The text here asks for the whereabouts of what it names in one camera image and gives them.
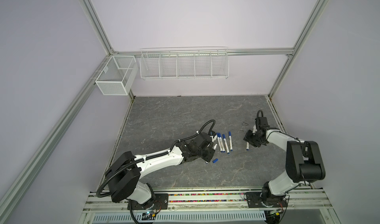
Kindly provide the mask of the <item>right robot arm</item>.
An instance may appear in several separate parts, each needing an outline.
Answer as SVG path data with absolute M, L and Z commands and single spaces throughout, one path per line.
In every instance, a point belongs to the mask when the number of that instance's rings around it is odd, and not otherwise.
M 254 147 L 272 143 L 286 152 L 285 171 L 263 185 L 262 202 L 284 198 L 287 192 L 301 183 L 313 183 L 326 177 L 318 143 L 271 128 L 265 117 L 256 117 L 254 129 L 247 131 L 244 141 Z

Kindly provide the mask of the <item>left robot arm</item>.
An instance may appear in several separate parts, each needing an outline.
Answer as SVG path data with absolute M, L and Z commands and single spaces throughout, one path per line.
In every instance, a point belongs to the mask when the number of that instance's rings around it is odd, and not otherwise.
M 216 136 L 205 132 L 177 140 L 167 150 L 146 155 L 123 153 L 105 172 L 104 181 L 96 191 L 96 197 L 111 197 L 118 203 L 132 200 L 140 205 L 151 206 L 155 194 L 150 184 L 141 182 L 145 176 L 163 168 L 182 165 L 197 159 L 209 163 L 214 154 Z

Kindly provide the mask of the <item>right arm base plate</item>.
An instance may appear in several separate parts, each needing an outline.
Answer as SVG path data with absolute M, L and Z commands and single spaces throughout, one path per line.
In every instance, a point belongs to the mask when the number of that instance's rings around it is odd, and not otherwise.
M 269 197 L 265 197 L 261 192 L 247 192 L 243 198 L 249 208 L 286 208 L 288 206 L 285 196 L 269 195 Z

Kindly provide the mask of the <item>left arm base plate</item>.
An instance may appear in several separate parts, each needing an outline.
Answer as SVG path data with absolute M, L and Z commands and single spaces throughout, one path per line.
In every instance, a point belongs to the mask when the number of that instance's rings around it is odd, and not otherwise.
M 128 204 L 128 210 L 167 210 L 169 204 L 168 193 L 155 194 L 151 199 L 143 204 L 139 204 L 137 201 L 130 201 Z

